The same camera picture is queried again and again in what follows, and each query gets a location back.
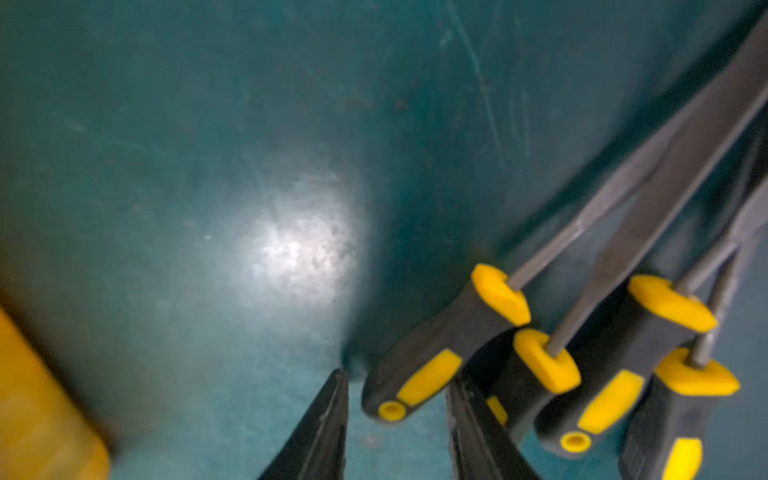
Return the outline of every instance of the metal rod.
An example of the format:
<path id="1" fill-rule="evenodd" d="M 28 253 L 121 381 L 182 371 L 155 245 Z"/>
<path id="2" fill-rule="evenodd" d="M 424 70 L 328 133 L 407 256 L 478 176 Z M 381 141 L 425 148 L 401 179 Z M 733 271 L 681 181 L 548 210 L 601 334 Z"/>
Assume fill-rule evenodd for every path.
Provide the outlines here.
<path id="1" fill-rule="evenodd" d="M 760 245 L 762 233 L 763 231 L 761 230 L 747 240 L 720 271 L 709 302 L 710 310 L 715 315 L 715 318 L 717 318 L 718 325 L 711 331 L 696 338 L 688 354 L 687 364 L 689 366 L 702 370 L 710 362 L 715 342 L 720 336 L 720 331 L 723 329 L 723 323 L 727 318 L 728 310 L 733 303 L 739 285 L 746 271 L 750 268 L 752 259 L 757 251 L 757 246 Z"/>
<path id="2" fill-rule="evenodd" d="M 768 15 L 764 15 L 729 65 L 711 81 L 706 101 L 601 251 L 592 278 L 547 343 L 549 356 L 558 356 L 594 308 L 627 278 L 763 108 L 768 99 L 767 45 Z"/>

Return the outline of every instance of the hand tool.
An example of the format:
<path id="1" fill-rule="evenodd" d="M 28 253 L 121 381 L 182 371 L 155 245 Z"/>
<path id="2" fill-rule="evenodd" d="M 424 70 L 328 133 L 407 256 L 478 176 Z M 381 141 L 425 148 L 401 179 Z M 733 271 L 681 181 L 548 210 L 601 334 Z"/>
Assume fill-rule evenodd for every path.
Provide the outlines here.
<path id="1" fill-rule="evenodd" d="M 347 374 L 334 370 L 259 480 L 341 480 L 349 419 L 348 391 Z"/>
<path id="2" fill-rule="evenodd" d="M 455 480 L 538 480 L 509 441 L 485 397 L 459 373 L 445 392 Z"/>
<path id="3" fill-rule="evenodd" d="M 530 323 L 523 286 L 642 186 L 708 88 L 648 138 L 579 214 L 510 277 L 493 266 L 477 265 L 451 304 L 419 324 L 369 373 L 362 392 L 363 411 L 384 422 L 407 418 L 442 390 L 483 345 L 506 330 Z"/>
<path id="4" fill-rule="evenodd" d="M 614 172 L 572 222 L 512 276 L 507 277 L 502 271 L 492 266 L 479 264 L 472 272 L 471 279 L 464 290 L 445 310 L 417 326 L 380 359 L 369 373 L 363 387 L 363 411 L 374 419 L 384 422 L 398 422 L 407 418 L 439 392 L 462 365 L 489 340 L 506 330 L 517 329 L 530 323 L 531 314 L 528 303 L 520 289 L 586 229 L 643 185 L 655 171 L 659 161 L 667 156 L 667 150 L 676 136 L 687 129 L 687 122 L 694 114 L 693 112 L 696 112 L 696 116 L 716 117 L 713 121 L 708 121 L 706 118 L 704 121 L 700 118 L 694 119 L 698 121 L 695 134 L 712 137 L 720 133 L 723 123 L 732 125 L 730 137 L 725 137 L 719 146 L 720 149 L 711 155 L 707 155 L 715 148 L 711 142 L 695 145 L 696 141 L 691 135 L 687 136 L 687 141 L 682 145 L 676 141 L 677 151 L 673 156 L 677 157 L 678 161 L 665 167 L 662 176 L 669 176 L 679 182 L 677 185 L 680 185 L 680 195 L 676 196 L 677 201 L 670 196 L 667 188 L 666 203 L 668 205 L 664 202 L 651 201 L 650 207 L 656 208 L 649 208 L 647 204 L 654 198 L 649 199 L 649 195 L 646 194 L 640 206 L 635 207 L 634 216 L 641 217 L 638 225 L 642 228 L 639 231 L 633 231 L 630 227 L 624 228 L 624 230 L 630 230 L 629 234 L 614 241 L 614 248 L 604 255 L 602 267 L 596 269 L 591 287 L 585 290 L 568 319 L 555 333 L 553 340 L 548 343 L 547 356 L 554 362 L 561 363 L 560 370 L 563 372 L 567 370 L 568 374 L 559 375 L 558 378 L 561 378 L 561 381 L 557 385 L 548 383 L 547 385 L 553 390 L 548 390 L 544 395 L 536 395 L 537 401 L 534 404 L 543 405 L 547 398 L 551 398 L 550 395 L 566 392 L 578 385 L 580 382 L 578 371 L 576 370 L 575 375 L 572 359 L 567 352 L 564 352 L 568 340 L 594 307 L 623 281 L 623 278 L 639 262 L 685 200 L 709 173 L 717 158 L 722 155 L 722 151 L 739 136 L 741 130 L 763 103 L 766 96 L 765 58 L 760 56 L 762 52 L 759 46 L 751 45 L 748 48 L 746 46 L 750 42 L 751 44 L 760 43 L 763 40 L 761 35 L 764 29 L 764 27 L 756 28 L 750 36 L 751 40 L 745 42 L 745 46 L 740 49 L 739 54 L 725 71 L 717 75 L 679 114 L 645 141 Z M 749 79 L 749 84 L 738 85 L 738 82 L 744 78 Z M 737 92 L 729 96 L 727 90 L 731 87 L 734 87 Z M 720 111 L 718 102 L 712 100 L 719 99 L 721 95 L 724 95 L 725 108 L 730 108 L 730 112 Z M 708 102 L 706 108 L 700 106 L 703 101 Z M 734 115 L 734 111 L 743 113 L 740 119 L 734 118 L 737 116 Z M 687 166 L 687 158 L 681 157 L 690 157 L 690 179 L 678 171 L 684 170 Z M 663 184 L 664 179 L 657 180 L 656 183 Z M 667 207 L 669 214 L 663 213 Z M 634 253 L 612 258 L 617 256 L 616 247 L 621 247 L 620 243 L 623 242 L 633 243 L 634 245 L 629 247 Z M 540 346 L 536 345 L 531 347 L 540 349 Z"/>
<path id="5" fill-rule="evenodd" d="M 758 154 L 757 142 L 750 154 Z M 692 294 L 767 221 L 765 177 L 726 232 L 674 286 L 657 276 L 630 279 L 630 296 L 617 320 L 574 353 L 582 384 L 552 400 L 535 420 L 546 449 L 566 458 L 581 457 L 629 413 L 669 352 L 717 326 L 714 315 Z"/>
<path id="6" fill-rule="evenodd" d="M 720 271 L 710 309 L 720 325 L 698 336 L 690 349 L 674 350 L 656 368 L 648 394 L 629 422 L 619 471 L 624 480 L 693 480 L 703 459 L 703 437 L 712 410 L 740 384 L 710 359 L 714 343 L 760 233 L 753 235 Z"/>

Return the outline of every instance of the black rubber grip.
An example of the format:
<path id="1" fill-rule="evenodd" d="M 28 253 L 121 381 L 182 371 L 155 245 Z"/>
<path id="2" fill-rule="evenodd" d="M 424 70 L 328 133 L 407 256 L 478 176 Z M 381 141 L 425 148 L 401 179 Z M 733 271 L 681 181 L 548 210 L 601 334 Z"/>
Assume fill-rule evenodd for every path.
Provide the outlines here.
<path id="1" fill-rule="evenodd" d="M 400 389 L 422 367 L 446 349 L 460 357 L 463 366 L 488 341 L 511 328 L 515 325 L 488 306 L 470 280 L 445 310 L 419 324 L 381 358 L 363 386 L 362 410 L 385 422 L 408 418 L 452 379 L 444 379 L 434 392 L 413 405 L 398 399 Z M 386 402 L 404 408 L 402 416 L 383 418 L 379 407 Z"/>
<path id="2" fill-rule="evenodd" d="M 650 382 L 642 405 L 632 415 L 619 458 L 624 480 L 662 480 L 678 439 L 703 443 L 716 396 L 683 396 L 658 377 Z M 688 465 L 695 475 L 698 465 Z"/>
<path id="3" fill-rule="evenodd" d="M 504 408 L 507 414 L 504 428 L 516 445 L 531 428 L 536 414 L 555 397 L 514 350 L 491 387 L 490 396 L 495 396 Z"/>
<path id="4" fill-rule="evenodd" d="M 617 319 L 573 354 L 581 372 L 581 385 L 556 397 L 537 416 L 534 426 L 542 446 L 564 458 L 584 456 L 640 399 L 641 392 L 638 392 L 626 400 L 626 408 L 606 415 L 617 418 L 599 432 L 580 428 L 579 422 L 587 408 L 617 374 L 622 370 L 628 371 L 640 376 L 645 384 L 669 352 L 695 335 L 693 330 L 649 312 L 632 296 L 627 298 Z M 581 452 L 569 452 L 563 447 L 565 435 L 568 434 L 586 435 L 589 446 Z"/>

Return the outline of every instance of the yellow rubber grip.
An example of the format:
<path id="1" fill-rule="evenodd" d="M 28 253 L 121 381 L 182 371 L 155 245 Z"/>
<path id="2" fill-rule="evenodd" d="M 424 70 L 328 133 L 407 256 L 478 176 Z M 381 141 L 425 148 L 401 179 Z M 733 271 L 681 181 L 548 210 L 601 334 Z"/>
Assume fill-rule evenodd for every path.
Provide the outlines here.
<path id="1" fill-rule="evenodd" d="M 578 428 L 593 435 L 604 432 L 629 412 L 644 384 L 642 376 L 621 370 L 589 404 L 578 421 Z"/>
<path id="2" fill-rule="evenodd" d="M 472 285 L 486 305 L 509 320 L 514 326 L 528 325 L 531 310 L 522 292 L 507 285 L 507 274 L 490 265 L 478 263 L 472 271 Z"/>
<path id="3" fill-rule="evenodd" d="M 656 367 L 656 376 L 673 392 L 685 396 L 731 396 L 741 388 L 727 368 L 710 360 L 704 370 L 685 364 L 688 349 L 675 349 Z"/>
<path id="4" fill-rule="evenodd" d="M 672 289 L 672 282 L 653 275 L 630 278 L 629 293 L 646 310 L 698 333 L 717 326 L 717 319 L 695 296 L 682 296 Z"/>
<path id="5" fill-rule="evenodd" d="M 557 358 L 550 357 L 545 350 L 548 341 L 546 333 L 523 329 L 515 334 L 512 345 L 538 381 L 555 395 L 562 395 L 579 386 L 581 374 L 568 351 L 563 350 Z"/>
<path id="6" fill-rule="evenodd" d="M 676 439 L 662 480 L 694 480 L 702 459 L 700 439 Z"/>
<path id="7" fill-rule="evenodd" d="M 409 406 L 415 406 L 435 395 L 456 375 L 462 358 L 450 349 L 444 349 L 402 386 L 397 398 Z"/>

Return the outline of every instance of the teal surface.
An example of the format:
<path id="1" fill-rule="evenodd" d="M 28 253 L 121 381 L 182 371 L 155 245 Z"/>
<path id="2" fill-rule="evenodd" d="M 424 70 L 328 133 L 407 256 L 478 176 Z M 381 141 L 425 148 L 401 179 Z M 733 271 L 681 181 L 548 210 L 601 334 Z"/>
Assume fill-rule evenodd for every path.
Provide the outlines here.
<path id="1" fill-rule="evenodd" d="M 347 478 L 449 478 L 442 398 L 376 425 L 366 368 L 474 263 L 510 270 L 545 242 L 762 7 L 3 2 L 2 304 L 108 438 L 114 479 L 255 478 L 341 362 Z M 736 161 L 643 271 L 676 276 L 712 240 Z M 620 214 L 526 289 L 537 326 Z M 717 348 L 743 389 L 703 480 L 768 475 L 766 285 L 763 242 Z M 620 434 L 580 462 L 522 449 L 545 478 L 617 478 Z"/>

